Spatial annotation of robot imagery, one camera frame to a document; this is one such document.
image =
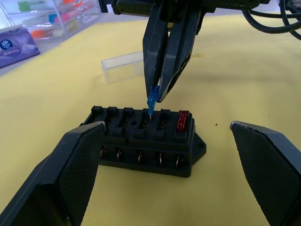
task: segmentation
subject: tissue box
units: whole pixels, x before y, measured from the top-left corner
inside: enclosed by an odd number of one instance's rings
[[[15,26],[0,30],[0,68],[40,54],[26,28]]]

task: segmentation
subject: black cable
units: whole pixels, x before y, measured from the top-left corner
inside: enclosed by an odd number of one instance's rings
[[[248,10],[242,10],[246,20],[249,22],[249,24],[264,33],[269,33],[269,34],[281,34],[281,33],[287,33],[287,32],[292,32],[294,30],[297,30],[301,28],[301,21],[298,21],[294,24],[286,25],[286,26],[281,26],[281,27],[267,27],[264,26],[260,23],[258,23],[250,14]]]
[[[274,13],[262,13],[262,12],[257,12],[254,10],[250,10],[249,11],[250,14],[254,15],[254,16],[261,16],[261,17],[266,17],[266,18],[278,18],[281,19],[282,16],[281,14],[274,14]],[[300,18],[301,17],[301,13],[295,13],[295,14],[288,14],[287,18]]]
[[[285,0],[280,0],[280,12],[281,12],[281,16],[282,16],[282,21],[285,25],[290,25],[290,22],[287,19],[287,15],[286,15],[286,11],[285,11]],[[299,40],[301,40],[301,35],[298,34],[296,31],[292,31],[290,32],[291,35]]]

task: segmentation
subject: red fuse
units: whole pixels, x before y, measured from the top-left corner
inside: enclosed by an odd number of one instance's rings
[[[178,132],[183,133],[186,130],[185,124],[186,124],[186,119],[188,116],[188,111],[180,111],[180,117],[178,120]]]

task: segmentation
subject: yellow tablecloth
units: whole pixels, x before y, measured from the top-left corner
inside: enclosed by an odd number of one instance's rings
[[[1,211],[92,106],[147,107],[143,77],[106,84],[101,69],[103,59],[142,50],[145,26],[95,24],[0,77]],[[267,226],[229,125],[279,130],[300,148],[300,58],[289,34],[263,34],[242,16],[206,17],[192,60],[157,109],[192,112],[207,154],[190,178],[99,166],[82,225]]]

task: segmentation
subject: blue fuse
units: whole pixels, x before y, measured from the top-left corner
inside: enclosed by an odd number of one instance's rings
[[[149,99],[147,100],[147,105],[149,106],[149,116],[151,117],[154,113],[155,105],[157,103],[158,95],[159,95],[159,88],[160,86],[155,86],[149,96]]]

